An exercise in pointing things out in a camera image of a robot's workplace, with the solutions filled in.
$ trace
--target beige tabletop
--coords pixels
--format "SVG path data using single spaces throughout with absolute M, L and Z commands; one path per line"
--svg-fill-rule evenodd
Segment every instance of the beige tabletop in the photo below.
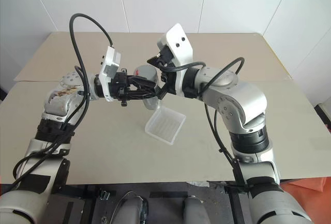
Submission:
M 112 34 L 122 54 L 121 67 L 132 71 L 158 52 L 160 34 Z M 192 34 L 194 60 L 222 67 L 244 56 L 240 78 L 266 95 L 267 129 L 274 143 L 281 178 L 331 176 L 331 136 L 304 94 L 290 79 L 264 39 L 257 34 Z M 87 70 L 97 73 L 106 50 L 101 34 L 77 34 Z M 14 164 L 24 156 L 40 121 L 46 94 L 77 64 L 67 33 L 54 33 L 17 76 L 19 81 L 0 105 L 0 175 L 11 183 Z M 140 101 L 128 107 L 104 99 L 92 101 L 76 131 L 68 159 L 68 184 L 233 180 L 232 170 L 210 131 L 203 103 L 166 95 L 163 105 L 186 115 L 174 145 L 144 132 L 152 111 Z M 225 145 L 230 137 L 222 120 Z

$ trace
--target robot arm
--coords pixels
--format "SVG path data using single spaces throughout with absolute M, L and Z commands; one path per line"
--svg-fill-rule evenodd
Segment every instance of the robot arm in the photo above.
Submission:
M 179 24 L 162 36 L 158 47 L 160 53 L 148 63 L 162 71 L 163 86 L 158 85 L 156 69 L 152 66 L 140 66 L 131 76 L 126 69 L 117 72 L 120 55 L 108 47 L 99 75 L 88 75 L 90 99 L 117 99 L 122 106 L 126 106 L 128 100 L 141 99 L 147 108 L 153 109 L 157 104 L 151 100 L 159 101 L 171 93 L 196 98 L 215 108 L 230 134 L 235 180 L 248 192 L 253 223 L 312 223 L 295 199 L 279 186 L 272 142 L 265 126 L 264 94 L 253 84 L 240 81 L 229 70 L 220 74 L 221 70 L 206 67 L 202 62 L 193 63 L 192 47 Z M 47 97 L 37 134 L 31 139 L 26 156 L 35 153 L 50 156 L 16 189 L 2 195 L 0 219 L 3 223 L 38 223 L 49 195 L 65 185 L 70 162 L 64 156 L 70 151 L 74 133 L 64 135 L 64 132 L 75 125 L 84 107 L 77 110 L 84 90 L 77 73 L 64 76 Z M 50 149 L 54 137 L 58 136 L 63 142 Z M 15 169 L 15 177 L 29 170 L 38 159 L 30 157 L 23 162 Z
M 192 49 L 180 25 L 175 25 L 168 33 L 171 35 L 165 34 L 158 43 L 163 45 L 159 45 L 159 55 L 148 62 L 157 67 L 160 67 L 160 60 L 170 67 L 176 63 L 178 66 L 192 63 Z M 235 180 L 238 185 L 245 185 L 248 192 L 253 223 L 312 223 L 296 200 L 279 186 L 273 145 L 265 125 L 265 95 L 255 85 L 240 81 L 235 73 L 220 71 L 207 66 L 189 67 L 180 74 L 177 72 L 175 83 L 172 82 L 174 86 L 168 85 L 168 88 L 175 88 L 172 94 L 196 98 L 220 113 L 232 141 Z M 171 78 L 174 73 L 162 74 Z M 219 77 L 206 87 L 217 75 Z

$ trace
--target transparent plastic box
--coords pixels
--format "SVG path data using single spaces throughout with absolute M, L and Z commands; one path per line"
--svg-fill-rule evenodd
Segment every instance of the transparent plastic box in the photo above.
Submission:
M 147 122 L 145 132 L 168 145 L 172 145 L 185 119 L 185 115 L 161 106 Z

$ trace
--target wall panel seam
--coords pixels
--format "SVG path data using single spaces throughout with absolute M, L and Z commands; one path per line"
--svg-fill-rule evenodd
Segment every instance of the wall panel seam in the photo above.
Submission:
M 126 10 L 125 10 L 125 5 L 124 5 L 124 0 L 122 0 L 122 5 L 123 5 L 123 10 L 124 10 L 124 16 L 125 16 L 126 26 L 127 26 L 127 28 L 128 28 L 128 32 L 131 33 L 130 28 L 129 28 L 128 18 L 127 18 L 127 15 L 126 15 Z
M 300 63 L 295 67 L 295 69 L 292 72 L 292 75 L 295 74 L 296 70 L 301 66 L 301 64 L 309 57 L 309 55 L 312 53 L 312 51 L 318 46 L 318 44 L 322 41 L 322 39 L 324 39 L 324 37 L 327 35 L 328 32 L 331 31 L 331 26 L 328 28 L 328 30 L 325 32 L 324 35 L 322 35 L 322 37 L 319 39 L 319 41 L 316 42 L 316 44 L 312 47 L 312 49 L 310 50 L 310 52 L 308 52 L 308 54 L 300 61 Z
M 58 28 L 57 28 L 57 26 L 55 25 L 55 22 L 53 21 L 53 18 L 51 17 L 50 13 L 48 12 L 48 10 L 47 10 L 47 8 L 46 8 L 45 4 L 43 3 L 43 1 L 42 1 L 42 0 L 40 0 L 40 3 L 42 4 L 43 8 L 45 9 L 45 11 L 46 11 L 46 13 L 47 13 L 48 17 L 50 18 L 51 22 L 52 22 L 52 23 L 53 23 L 53 25 L 54 25 L 54 27 L 55 27 L 56 31 L 58 31 Z
M 200 30 L 200 23 L 201 23 L 201 16 L 202 16 L 202 10 L 203 10 L 203 4 L 204 4 L 205 0 L 202 0 L 202 4 L 201 4 L 201 12 L 200 12 L 200 18 L 199 18 L 199 25 L 198 25 L 198 33 Z
M 263 34 L 262 34 L 262 36 L 264 36 L 265 32 L 268 30 L 268 27 L 269 27 L 271 21 L 273 20 L 273 18 L 274 18 L 274 16 L 275 16 L 275 14 L 276 14 L 276 12 L 277 12 L 277 10 L 278 10 L 278 8 L 279 8 L 279 6 L 280 6 L 280 4 L 281 4 L 282 1 L 283 1 L 283 0 L 280 0 L 280 1 L 279 1 L 278 5 L 277 5 L 277 7 L 276 7 L 276 9 L 275 9 L 275 11 L 274 11 L 274 14 L 273 14 L 273 16 L 271 17 L 271 19 L 270 19 L 270 21 L 269 21 L 267 27 L 265 28 L 265 30 L 264 30 L 264 32 L 263 32 Z

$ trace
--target white wall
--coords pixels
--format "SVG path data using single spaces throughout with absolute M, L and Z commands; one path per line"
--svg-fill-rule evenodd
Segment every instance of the white wall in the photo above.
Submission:
M 323 64 L 330 61 L 330 4 L 331 0 L 1 0 L 0 85 L 8 91 L 47 35 L 68 31 L 70 16 L 83 12 L 109 32 L 165 32 L 179 22 L 189 33 L 261 33 L 316 104 L 331 96 L 331 91 L 324 92 L 328 84 L 323 84 L 331 81 Z M 75 29 L 99 31 L 85 20 L 78 20 Z M 313 80 L 307 81 L 312 74 Z

